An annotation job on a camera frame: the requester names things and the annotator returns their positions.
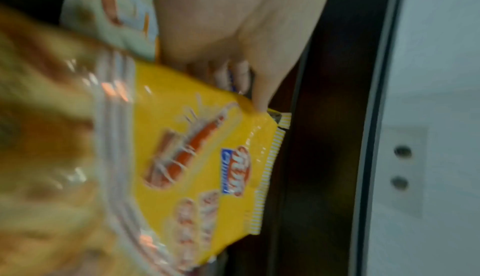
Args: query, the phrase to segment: electrical outlet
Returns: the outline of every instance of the electrical outlet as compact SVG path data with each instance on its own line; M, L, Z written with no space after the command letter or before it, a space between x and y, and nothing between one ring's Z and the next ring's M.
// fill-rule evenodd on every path
M413 217L422 216L426 127L382 126L378 142L373 202Z

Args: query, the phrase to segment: blue label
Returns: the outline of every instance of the blue label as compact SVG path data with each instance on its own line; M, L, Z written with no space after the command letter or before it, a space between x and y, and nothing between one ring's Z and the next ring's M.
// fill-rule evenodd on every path
M224 195L229 195L229 164L230 158L234 151L232 149L222 149L221 150L221 193Z

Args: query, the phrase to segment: brand logo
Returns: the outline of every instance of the brand logo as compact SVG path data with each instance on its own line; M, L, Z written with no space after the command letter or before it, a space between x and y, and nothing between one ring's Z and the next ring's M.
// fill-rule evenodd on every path
M250 153L244 146L221 150L221 192L240 197L250 178Z

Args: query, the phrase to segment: plastic wrapper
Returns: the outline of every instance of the plastic wrapper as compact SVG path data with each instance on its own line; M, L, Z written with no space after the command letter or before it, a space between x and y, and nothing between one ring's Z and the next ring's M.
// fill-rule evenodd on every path
M0 12L0 275L183 275L258 234L288 114Z

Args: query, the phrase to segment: yellow snack bag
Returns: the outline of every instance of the yellow snack bag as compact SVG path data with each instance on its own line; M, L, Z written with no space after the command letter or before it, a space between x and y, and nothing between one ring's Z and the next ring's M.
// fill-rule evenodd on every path
M0 246L0 274L78 272L88 257L99 275L182 275L258 234L290 125L269 113L3 10L0 237L37 260Z

